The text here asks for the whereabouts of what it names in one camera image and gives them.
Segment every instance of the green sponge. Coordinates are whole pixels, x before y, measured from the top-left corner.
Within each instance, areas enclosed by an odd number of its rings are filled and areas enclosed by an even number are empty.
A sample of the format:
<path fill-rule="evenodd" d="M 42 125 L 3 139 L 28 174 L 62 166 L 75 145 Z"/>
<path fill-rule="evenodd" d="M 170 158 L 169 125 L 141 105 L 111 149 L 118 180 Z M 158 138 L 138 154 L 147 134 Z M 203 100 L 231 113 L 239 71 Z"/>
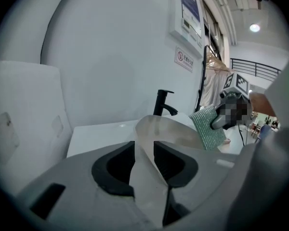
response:
<path fill-rule="evenodd" d="M 217 113 L 213 105 L 199 110 L 189 116 L 200 136 L 203 148 L 207 151 L 215 149 L 221 145 L 225 139 L 223 128 L 212 129 L 210 123 L 217 117 Z"/>

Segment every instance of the ceiling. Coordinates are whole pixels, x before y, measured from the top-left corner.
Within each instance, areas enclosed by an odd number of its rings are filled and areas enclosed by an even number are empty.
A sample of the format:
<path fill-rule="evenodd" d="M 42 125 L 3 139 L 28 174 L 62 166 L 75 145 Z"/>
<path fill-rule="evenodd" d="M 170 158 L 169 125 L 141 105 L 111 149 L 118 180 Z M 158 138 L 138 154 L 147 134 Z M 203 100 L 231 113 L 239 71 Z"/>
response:
<path fill-rule="evenodd" d="M 271 1 L 227 0 L 236 28 L 238 41 L 254 42 L 289 51 L 289 27 L 283 13 Z M 253 33 L 251 24 L 260 25 Z"/>

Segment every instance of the black cable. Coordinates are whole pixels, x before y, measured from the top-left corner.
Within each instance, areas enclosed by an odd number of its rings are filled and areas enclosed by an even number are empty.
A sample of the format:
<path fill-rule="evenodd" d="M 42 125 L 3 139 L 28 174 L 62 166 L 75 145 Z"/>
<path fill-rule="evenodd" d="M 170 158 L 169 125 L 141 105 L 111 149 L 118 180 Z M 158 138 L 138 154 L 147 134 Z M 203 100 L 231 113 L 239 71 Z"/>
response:
<path fill-rule="evenodd" d="M 244 144 L 244 140 L 243 140 L 243 136 L 242 136 L 242 134 L 241 134 L 241 130 L 240 130 L 240 126 L 239 126 L 239 124 L 237 125 L 237 128 L 239 129 L 239 133 L 240 133 L 241 138 L 242 138 L 243 146 L 245 146 L 245 144 Z"/>

